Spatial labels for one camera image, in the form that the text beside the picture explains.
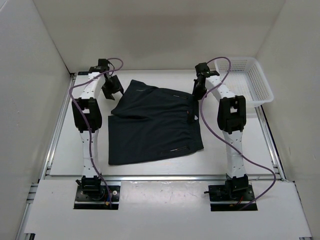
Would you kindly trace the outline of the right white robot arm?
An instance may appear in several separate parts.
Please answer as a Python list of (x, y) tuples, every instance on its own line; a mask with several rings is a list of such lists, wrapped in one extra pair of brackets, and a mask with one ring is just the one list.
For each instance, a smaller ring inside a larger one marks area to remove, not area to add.
[(218, 76), (217, 71), (211, 71), (206, 62), (195, 66), (196, 79), (194, 80), (193, 96), (200, 101), (199, 112), (203, 114), (203, 102), (211, 88), (212, 95), (219, 103), (217, 124), (223, 133), (222, 141), (226, 144), (227, 173), (226, 181), (222, 186), (216, 186), (209, 193), (218, 201), (231, 201), (242, 198), (249, 188), (249, 180), (244, 167), (242, 154), (242, 136), (247, 123), (246, 98), (236, 95), (218, 80), (211, 79)]

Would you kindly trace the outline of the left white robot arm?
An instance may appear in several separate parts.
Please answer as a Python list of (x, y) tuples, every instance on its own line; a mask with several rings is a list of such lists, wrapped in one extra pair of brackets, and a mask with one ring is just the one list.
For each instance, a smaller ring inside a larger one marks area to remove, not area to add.
[(98, 157), (98, 135), (103, 123), (98, 97), (103, 92), (106, 99), (114, 100), (113, 94), (124, 93), (118, 77), (114, 75), (123, 64), (117, 57), (100, 58), (96, 66), (89, 68), (88, 80), (68, 90), (74, 124), (82, 143), (83, 171), (77, 183), (85, 195), (94, 201), (104, 199), (108, 205), (112, 202), (112, 193), (102, 176)]

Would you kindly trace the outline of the dark navy shorts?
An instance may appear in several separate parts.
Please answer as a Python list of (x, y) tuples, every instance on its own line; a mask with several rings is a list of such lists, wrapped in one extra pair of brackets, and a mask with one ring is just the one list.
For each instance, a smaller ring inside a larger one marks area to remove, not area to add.
[(131, 80), (108, 116), (108, 163), (153, 162), (204, 148), (199, 102), (190, 93)]

